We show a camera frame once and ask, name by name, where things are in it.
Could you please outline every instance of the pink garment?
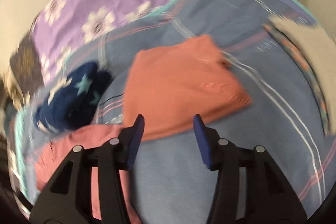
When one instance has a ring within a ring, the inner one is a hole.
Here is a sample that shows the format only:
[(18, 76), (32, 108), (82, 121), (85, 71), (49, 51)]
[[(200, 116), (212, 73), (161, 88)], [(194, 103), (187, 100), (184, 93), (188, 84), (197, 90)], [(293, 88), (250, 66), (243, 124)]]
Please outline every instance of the pink garment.
[[(50, 142), (42, 149), (38, 161), (35, 163), (36, 187), (42, 190), (58, 166), (75, 145), (82, 145), (85, 149), (101, 146), (111, 138), (118, 137), (122, 126), (93, 124), (82, 127), (72, 134)], [(121, 186), (124, 193), (127, 212), (132, 224), (141, 224), (141, 221), (132, 208), (129, 195), (129, 178), (127, 171), (120, 171)], [(101, 220), (98, 195), (98, 168), (92, 168), (91, 177), (92, 215)]]

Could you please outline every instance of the blue gripper pad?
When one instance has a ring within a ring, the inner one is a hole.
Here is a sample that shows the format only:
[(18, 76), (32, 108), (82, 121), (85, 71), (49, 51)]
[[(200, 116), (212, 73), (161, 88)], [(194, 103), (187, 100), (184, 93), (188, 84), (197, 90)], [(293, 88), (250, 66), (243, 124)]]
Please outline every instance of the blue gripper pad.
[(133, 136), (128, 144), (127, 149), (127, 169), (129, 170), (137, 157), (138, 149), (140, 146), (141, 138), (145, 129), (145, 119), (142, 115), (138, 115), (133, 125)]
[(211, 168), (211, 146), (206, 136), (206, 127), (199, 114), (194, 117), (194, 132), (201, 152), (203, 163), (208, 169)]

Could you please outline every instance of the orange cloth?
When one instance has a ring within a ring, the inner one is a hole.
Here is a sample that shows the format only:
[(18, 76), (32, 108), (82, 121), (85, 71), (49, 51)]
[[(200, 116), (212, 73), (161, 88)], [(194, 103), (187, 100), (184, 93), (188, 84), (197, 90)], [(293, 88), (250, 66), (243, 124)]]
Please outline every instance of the orange cloth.
[(148, 141), (191, 129), (196, 114), (208, 123), (246, 107), (252, 100), (229, 66), (209, 35), (140, 51), (125, 86), (124, 126), (142, 114)]
[[(42, 149), (40, 157), (35, 163), (36, 187), (42, 190), (53, 173), (62, 163), (75, 145), (82, 145), (85, 149), (99, 147), (111, 138), (118, 137), (122, 126), (95, 124), (82, 127), (72, 134), (50, 142)], [(127, 171), (120, 170), (120, 182), (128, 216), (131, 224), (141, 224), (141, 221), (130, 203), (129, 177)], [(92, 216), (101, 220), (99, 191), (98, 191), (98, 168), (92, 168), (91, 175), (91, 203)]]

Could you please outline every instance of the blue bedsheet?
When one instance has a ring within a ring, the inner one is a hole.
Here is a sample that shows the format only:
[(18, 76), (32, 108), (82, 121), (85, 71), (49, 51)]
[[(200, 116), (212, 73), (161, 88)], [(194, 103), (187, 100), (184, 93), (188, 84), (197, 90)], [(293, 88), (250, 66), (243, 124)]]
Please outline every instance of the blue bedsheet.
[[(232, 61), (231, 69), (253, 104), (208, 126), (237, 146), (265, 146), (311, 216), (336, 180), (336, 141), (324, 137), (319, 110), (304, 75), (263, 30), (270, 14), (304, 24), (314, 22), (291, 0), (179, 0), (160, 15), (139, 19), (83, 46), (69, 58), (61, 74), (90, 60), (107, 66), (115, 78), (101, 99), (107, 102), (97, 110), (94, 123), (119, 123), (124, 98), (108, 99), (123, 93), (138, 51), (210, 34)], [(33, 163), (42, 145), (55, 138), (34, 128), (31, 116), (53, 85), (41, 90), (26, 109), (17, 151), (23, 156), (23, 183), (31, 202), (37, 195)], [(144, 223), (206, 222), (217, 174), (203, 165), (192, 131), (142, 143), (132, 178), (133, 203)]]

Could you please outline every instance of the dark blue cloth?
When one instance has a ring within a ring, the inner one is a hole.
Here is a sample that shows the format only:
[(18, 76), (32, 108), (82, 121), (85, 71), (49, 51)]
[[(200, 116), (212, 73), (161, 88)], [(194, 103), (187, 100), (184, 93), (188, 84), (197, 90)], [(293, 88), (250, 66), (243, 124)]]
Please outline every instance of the dark blue cloth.
[(34, 116), (34, 125), (55, 134), (90, 124), (111, 75), (88, 62), (62, 76)]

